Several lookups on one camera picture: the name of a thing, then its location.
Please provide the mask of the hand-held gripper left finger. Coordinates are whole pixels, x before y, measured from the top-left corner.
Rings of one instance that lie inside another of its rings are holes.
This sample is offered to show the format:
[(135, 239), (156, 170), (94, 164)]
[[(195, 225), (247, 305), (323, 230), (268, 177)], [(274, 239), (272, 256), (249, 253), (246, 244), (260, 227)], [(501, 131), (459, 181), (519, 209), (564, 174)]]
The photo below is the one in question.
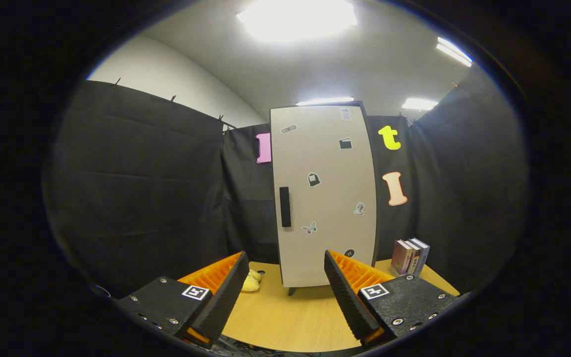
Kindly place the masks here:
[(127, 318), (173, 343), (210, 348), (217, 341), (249, 273), (240, 251), (183, 278), (161, 276), (117, 300)]

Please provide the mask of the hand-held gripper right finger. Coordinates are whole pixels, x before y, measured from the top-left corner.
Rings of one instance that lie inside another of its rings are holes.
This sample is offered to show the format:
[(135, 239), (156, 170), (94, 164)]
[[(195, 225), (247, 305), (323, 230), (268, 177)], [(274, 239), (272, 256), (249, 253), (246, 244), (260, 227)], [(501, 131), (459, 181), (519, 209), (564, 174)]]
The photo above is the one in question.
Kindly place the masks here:
[(427, 327), (464, 298), (422, 278), (394, 277), (330, 249), (324, 253), (324, 271), (349, 329), (367, 347)]

